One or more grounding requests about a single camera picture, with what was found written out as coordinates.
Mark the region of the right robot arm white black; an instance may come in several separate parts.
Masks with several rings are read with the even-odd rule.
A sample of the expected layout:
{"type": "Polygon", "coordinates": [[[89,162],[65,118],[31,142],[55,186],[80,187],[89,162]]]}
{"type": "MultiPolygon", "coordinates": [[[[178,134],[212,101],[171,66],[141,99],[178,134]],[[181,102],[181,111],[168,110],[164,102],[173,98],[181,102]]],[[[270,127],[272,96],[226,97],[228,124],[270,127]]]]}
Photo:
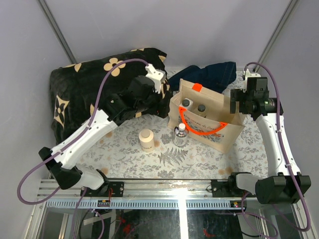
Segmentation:
{"type": "Polygon", "coordinates": [[[297,203],[311,186],[309,176],[302,175],[287,140],[281,103],[271,98],[268,79],[259,74],[245,77],[244,88],[230,92],[230,113],[250,115],[256,123],[265,147],[268,177],[251,173],[232,173],[228,193],[239,196],[244,191],[261,204],[297,203]]]}

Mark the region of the beige round bottle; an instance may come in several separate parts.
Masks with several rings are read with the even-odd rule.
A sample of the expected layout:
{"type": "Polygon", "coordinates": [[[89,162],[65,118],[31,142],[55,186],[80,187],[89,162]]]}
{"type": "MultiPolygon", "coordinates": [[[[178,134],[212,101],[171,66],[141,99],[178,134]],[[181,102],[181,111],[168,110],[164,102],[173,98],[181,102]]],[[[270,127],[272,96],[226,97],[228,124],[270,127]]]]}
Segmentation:
{"type": "Polygon", "coordinates": [[[145,152],[151,152],[155,148],[154,133],[150,129],[143,129],[139,133],[141,148],[145,152]]]}

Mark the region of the clear round bottle white cap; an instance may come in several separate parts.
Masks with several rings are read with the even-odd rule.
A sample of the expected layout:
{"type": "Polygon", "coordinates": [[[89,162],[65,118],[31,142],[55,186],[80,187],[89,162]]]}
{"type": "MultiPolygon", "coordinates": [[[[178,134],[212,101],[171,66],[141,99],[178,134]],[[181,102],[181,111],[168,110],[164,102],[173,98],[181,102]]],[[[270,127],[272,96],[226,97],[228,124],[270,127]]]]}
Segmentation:
{"type": "Polygon", "coordinates": [[[189,132],[186,125],[184,123],[180,123],[174,128],[172,137],[173,143],[178,147],[184,146],[187,142],[188,134],[189,132]]]}

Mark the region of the floral patterned tablecloth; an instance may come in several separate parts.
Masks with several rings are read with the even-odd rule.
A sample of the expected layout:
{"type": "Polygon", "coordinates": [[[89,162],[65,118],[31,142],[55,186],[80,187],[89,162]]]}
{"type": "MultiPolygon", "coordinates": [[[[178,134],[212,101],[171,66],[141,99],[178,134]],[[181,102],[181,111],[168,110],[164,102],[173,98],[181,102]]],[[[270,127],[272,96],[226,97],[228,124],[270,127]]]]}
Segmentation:
{"type": "Polygon", "coordinates": [[[110,178],[225,179],[232,172],[267,175],[264,144],[252,119],[244,120],[243,131],[226,154],[193,138],[176,146],[168,121],[152,115],[128,120],[88,149],[78,164],[100,169],[110,178]],[[143,129],[154,133],[151,152],[141,148],[139,133],[143,129]]]}

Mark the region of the beige canvas bag orange handles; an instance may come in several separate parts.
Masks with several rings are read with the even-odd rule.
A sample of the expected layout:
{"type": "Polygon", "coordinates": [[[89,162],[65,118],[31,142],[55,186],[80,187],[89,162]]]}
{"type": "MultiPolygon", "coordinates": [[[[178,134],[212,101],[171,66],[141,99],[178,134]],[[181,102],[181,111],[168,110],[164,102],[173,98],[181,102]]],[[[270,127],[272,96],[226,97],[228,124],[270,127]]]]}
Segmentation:
{"type": "Polygon", "coordinates": [[[228,153],[244,129],[246,117],[240,112],[230,113],[228,96],[184,79],[180,80],[179,92],[171,98],[169,109],[169,128],[174,129],[179,123],[184,123],[191,138],[222,153],[228,153]],[[185,98],[193,101],[191,110],[180,106],[185,98]],[[205,118],[197,114],[199,104],[206,106],[205,118]]]}

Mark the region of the black floral pattern pillow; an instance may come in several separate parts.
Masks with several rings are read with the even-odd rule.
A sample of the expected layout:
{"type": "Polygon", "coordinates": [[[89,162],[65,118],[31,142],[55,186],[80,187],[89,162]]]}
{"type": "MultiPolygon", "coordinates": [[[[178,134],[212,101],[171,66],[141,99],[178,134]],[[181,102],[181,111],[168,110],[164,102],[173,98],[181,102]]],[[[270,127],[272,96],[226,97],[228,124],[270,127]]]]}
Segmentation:
{"type": "MultiPolygon", "coordinates": [[[[49,93],[53,120],[51,128],[56,144],[60,144],[74,133],[83,122],[93,114],[96,97],[108,70],[128,59],[143,59],[156,69],[165,70],[164,60],[167,54],[156,48],[140,48],[125,53],[111,55],[102,59],[60,67],[51,72],[49,93]]],[[[145,64],[142,62],[126,63],[115,69],[107,78],[100,96],[98,108],[106,111],[107,97],[126,90],[132,79],[145,76],[145,64]]],[[[172,89],[167,81],[162,83],[161,93],[156,94],[155,107],[142,114],[166,118],[169,113],[169,102],[172,89]]]]}

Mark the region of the aluminium mounting rail frame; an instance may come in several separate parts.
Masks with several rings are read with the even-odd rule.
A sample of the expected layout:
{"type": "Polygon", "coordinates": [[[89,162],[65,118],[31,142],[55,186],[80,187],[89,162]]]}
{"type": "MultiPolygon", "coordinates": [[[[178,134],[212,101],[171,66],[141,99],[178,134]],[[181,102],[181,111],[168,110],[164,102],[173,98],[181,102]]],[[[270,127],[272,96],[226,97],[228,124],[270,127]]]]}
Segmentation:
{"type": "Polygon", "coordinates": [[[38,239],[47,208],[58,209],[177,209],[184,200],[190,210],[240,210],[244,191],[230,191],[226,179],[216,180],[161,180],[110,179],[111,196],[94,196],[90,189],[72,187],[54,190],[53,179],[42,179],[37,193],[37,204],[32,211],[26,239],[38,239]]]}

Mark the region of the white rectangular lotion bottle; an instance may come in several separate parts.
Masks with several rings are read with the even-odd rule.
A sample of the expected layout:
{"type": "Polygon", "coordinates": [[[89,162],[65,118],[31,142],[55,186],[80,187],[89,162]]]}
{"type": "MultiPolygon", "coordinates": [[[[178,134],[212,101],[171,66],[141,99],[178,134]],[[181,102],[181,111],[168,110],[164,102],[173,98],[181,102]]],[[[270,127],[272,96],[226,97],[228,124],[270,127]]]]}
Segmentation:
{"type": "Polygon", "coordinates": [[[181,101],[180,106],[187,110],[191,110],[193,107],[193,101],[188,98],[185,98],[184,100],[181,101]]]}

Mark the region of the clear square bottle grey cap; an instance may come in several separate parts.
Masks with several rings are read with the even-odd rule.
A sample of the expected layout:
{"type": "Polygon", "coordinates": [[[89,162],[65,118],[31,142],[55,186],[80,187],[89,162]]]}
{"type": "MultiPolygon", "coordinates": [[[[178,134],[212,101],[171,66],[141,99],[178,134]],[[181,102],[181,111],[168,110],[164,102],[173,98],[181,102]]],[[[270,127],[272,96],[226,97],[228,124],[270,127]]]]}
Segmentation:
{"type": "Polygon", "coordinates": [[[198,114],[200,117],[205,118],[205,117],[207,116],[206,106],[203,105],[203,104],[199,104],[198,107],[197,107],[197,114],[198,114]]]}

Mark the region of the dark blue denim garment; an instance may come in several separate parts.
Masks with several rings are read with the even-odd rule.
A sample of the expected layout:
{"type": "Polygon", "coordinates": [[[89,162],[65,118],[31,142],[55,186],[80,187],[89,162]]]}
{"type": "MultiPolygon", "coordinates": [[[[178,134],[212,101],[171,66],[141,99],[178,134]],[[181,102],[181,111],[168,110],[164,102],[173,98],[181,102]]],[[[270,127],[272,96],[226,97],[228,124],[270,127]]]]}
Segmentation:
{"type": "Polygon", "coordinates": [[[173,91],[179,89],[180,79],[184,79],[222,93],[228,85],[236,80],[236,77],[236,63],[229,61],[208,65],[204,68],[191,65],[170,77],[168,83],[173,91]]]}

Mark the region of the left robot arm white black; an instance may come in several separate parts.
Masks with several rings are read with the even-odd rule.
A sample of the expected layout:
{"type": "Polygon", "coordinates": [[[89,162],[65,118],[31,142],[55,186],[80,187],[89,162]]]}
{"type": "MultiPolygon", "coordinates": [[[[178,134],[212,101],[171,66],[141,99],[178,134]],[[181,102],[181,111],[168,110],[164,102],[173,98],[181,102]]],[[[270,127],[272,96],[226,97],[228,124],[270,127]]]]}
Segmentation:
{"type": "Polygon", "coordinates": [[[151,71],[146,76],[133,78],[127,89],[111,94],[106,108],[98,109],[65,141],[54,148],[44,147],[39,151],[42,160],[53,158],[46,163],[46,167],[60,189],[87,187],[100,197],[108,193],[110,186],[105,174],[98,169],[82,168],[77,162],[100,138],[134,118],[137,113],[148,110],[158,113],[164,80],[162,71],[151,71]]]}

